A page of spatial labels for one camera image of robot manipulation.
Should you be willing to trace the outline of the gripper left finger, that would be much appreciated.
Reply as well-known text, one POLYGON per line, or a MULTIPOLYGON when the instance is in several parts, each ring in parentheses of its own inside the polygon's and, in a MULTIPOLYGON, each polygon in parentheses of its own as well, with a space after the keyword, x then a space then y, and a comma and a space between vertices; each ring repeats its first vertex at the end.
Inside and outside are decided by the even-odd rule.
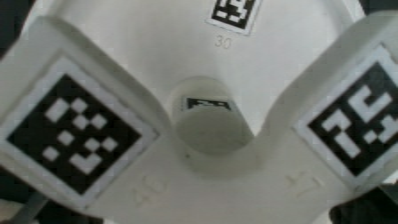
POLYGON ((32 194, 0 191, 0 224, 105 224, 105 219, 91 217, 50 200, 29 203, 32 194))

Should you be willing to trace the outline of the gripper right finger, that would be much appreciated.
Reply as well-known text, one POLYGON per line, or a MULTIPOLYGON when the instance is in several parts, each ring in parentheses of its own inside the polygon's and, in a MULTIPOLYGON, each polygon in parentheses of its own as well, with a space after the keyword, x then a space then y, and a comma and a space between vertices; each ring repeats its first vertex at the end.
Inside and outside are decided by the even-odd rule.
POLYGON ((398 224, 398 184, 381 185, 329 211, 333 224, 398 224))

